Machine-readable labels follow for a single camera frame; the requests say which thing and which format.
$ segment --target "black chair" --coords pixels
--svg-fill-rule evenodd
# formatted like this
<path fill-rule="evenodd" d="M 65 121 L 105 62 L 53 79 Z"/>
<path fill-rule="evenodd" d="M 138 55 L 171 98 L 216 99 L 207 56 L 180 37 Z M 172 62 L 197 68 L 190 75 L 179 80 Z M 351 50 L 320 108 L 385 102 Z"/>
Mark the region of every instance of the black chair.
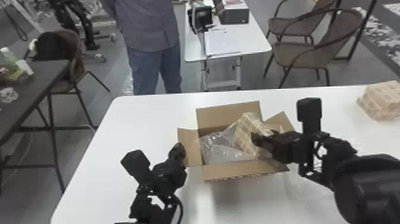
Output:
<path fill-rule="evenodd" d="M 66 75 L 65 78 L 63 78 L 61 81 L 57 83 L 55 88 L 52 90 L 51 95 L 77 95 L 78 100 L 82 106 L 82 109 L 89 123 L 88 125 L 83 125 L 83 126 L 56 126 L 55 130 L 80 130 L 80 129 L 96 130 L 97 126 L 93 124 L 93 121 L 90 118 L 89 112 L 81 96 L 81 90 L 78 88 L 77 84 L 88 74 L 92 76 L 107 92 L 110 92 L 110 89 L 104 83 L 102 83 L 91 71 L 87 71 L 85 69 L 85 65 L 82 60 L 83 54 L 82 54 L 81 39 L 75 32 L 63 29 L 56 32 L 43 33 L 39 36 L 37 42 L 35 43 L 36 47 L 38 47 L 38 45 L 46 44 L 46 38 L 43 37 L 44 35 L 56 35 L 57 39 L 60 40 L 59 43 L 64 48 L 61 49 L 62 47 L 59 46 L 60 51 L 66 51 L 66 49 L 70 51 L 63 55 L 63 57 L 67 58 L 57 58 L 57 59 L 68 59 L 71 61 L 70 72 L 69 74 Z M 38 54 L 33 57 L 33 60 L 40 61 L 40 60 L 46 60 L 47 58 L 48 58 L 47 55 L 40 55 L 40 51 L 38 51 Z M 49 124 L 46 121 L 46 118 L 43 115 L 43 112 L 41 112 L 39 107 L 37 108 L 37 111 L 40 117 L 42 118 L 45 126 L 48 127 Z"/>
<path fill-rule="evenodd" d="M 331 23 L 328 31 L 323 36 L 322 40 L 317 44 L 299 43 L 299 42 L 281 42 L 278 41 L 273 45 L 273 52 L 267 67 L 264 71 L 264 76 L 267 75 L 268 69 L 271 66 L 272 60 L 282 66 L 285 75 L 279 84 L 281 88 L 288 77 L 291 69 L 323 69 L 326 73 L 326 85 L 330 86 L 328 63 L 338 54 L 343 46 L 349 41 L 351 36 L 360 28 L 363 21 L 362 15 L 355 10 L 332 9 L 323 10 L 301 15 L 292 20 L 282 31 L 283 35 L 288 28 L 297 23 L 312 17 L 319 17 L 326 13 L 338 13 L 335 20 Z"/>
<path fill-rule="evenodd" d="M 283 0 L 276 8 L 274 17 L 268 20 L 269 30 L 266 37 L 268 38 L 270 33 L 273 33 L 277 36 L 278 41 L 280 41 L 281 38 L 284 36 L 302 36 L 304 37 L 304 41 L 306 43 L 308 42 L 307 38 L 309 38 L 310 42 L 314 44 L 314 38 L 311 36 L 311 34 L 321 23 L 325 14 L 319 14 L 317 16 L 305 18 L 301 21 L 297 21 L 296 23 L 292 23 L 294 20 L 296 20 L 296 18 L 277 17 L 280 7 L 283 5 L 283 3 L 287 1 L 289 0 Z M 314 13 L 316 11 L 328 10 L 335 2 L 336 0 L 318 0 L 312 8 L 311 13 Z M 288 24 L 292 25 L 287 28 L 285 32 L 283 32 L 283 29 Z"/>

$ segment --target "plastic bag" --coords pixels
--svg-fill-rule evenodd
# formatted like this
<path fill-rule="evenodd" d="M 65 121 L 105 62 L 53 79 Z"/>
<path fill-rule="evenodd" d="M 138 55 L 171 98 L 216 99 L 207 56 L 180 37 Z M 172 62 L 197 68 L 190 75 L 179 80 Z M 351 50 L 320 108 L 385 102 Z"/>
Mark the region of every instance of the plastic bag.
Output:
<path fill-rule="evenodd" d="M 223 132 L 214 132 L 198 139 L 204 164 L 219 164 L 233 161 L 253 160 L 254 156 L 233 146 L 232 137 L 236 124 Z"/>

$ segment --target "electronic device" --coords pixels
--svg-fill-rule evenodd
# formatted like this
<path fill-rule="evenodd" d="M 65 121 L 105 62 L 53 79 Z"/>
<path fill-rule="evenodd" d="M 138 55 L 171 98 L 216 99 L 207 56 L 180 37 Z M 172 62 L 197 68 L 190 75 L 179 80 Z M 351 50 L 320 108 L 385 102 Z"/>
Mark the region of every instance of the electronic device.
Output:
<path fill-rule="evenodd" d="M 225 0 L 213 1 L 221 24 L 249 23 L 249 7 L 245 1 L 239 1 L 235 4 L 229 4 Z"/>
<path fill-rule="evenodd" d="M 196 34 L 195 28 L 193 28 L 193 11 L 192 9 L 187 10 L 189 18 L 189 25 L 192 31 Z M 195 7 L 195 27 L 197 33 L 204 33 L 207 31 L 207 26 L 213 23 L 213 8 L 211 6 L 197 6 Z"/>

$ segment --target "blue jeans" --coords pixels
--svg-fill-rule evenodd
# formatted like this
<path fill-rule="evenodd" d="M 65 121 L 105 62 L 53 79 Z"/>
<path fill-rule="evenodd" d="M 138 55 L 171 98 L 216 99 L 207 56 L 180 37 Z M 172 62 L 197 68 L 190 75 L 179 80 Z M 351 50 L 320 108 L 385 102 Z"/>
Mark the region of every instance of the blue jeans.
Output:
<path fill-rule="evenodd" d="M 179 42 L 162 51 L 143 52 L 129 47 L 127 47 L 127 51 L 135 95 L 155 94 L 158 73 L 161 73 L 166 93 L 179 94 L 182 92 Z"/>

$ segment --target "gray shirt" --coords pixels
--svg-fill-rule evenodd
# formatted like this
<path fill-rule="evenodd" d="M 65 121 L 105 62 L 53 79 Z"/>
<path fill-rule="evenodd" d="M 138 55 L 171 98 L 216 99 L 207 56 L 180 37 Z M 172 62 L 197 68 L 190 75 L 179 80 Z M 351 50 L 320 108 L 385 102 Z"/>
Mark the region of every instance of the gray shirt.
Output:
<path fill-rule="evenodd" d="M 127 47 L 154 52 L 179 40 L 171 0 L 101 0 L 104 10 L 121 26 Z"/>

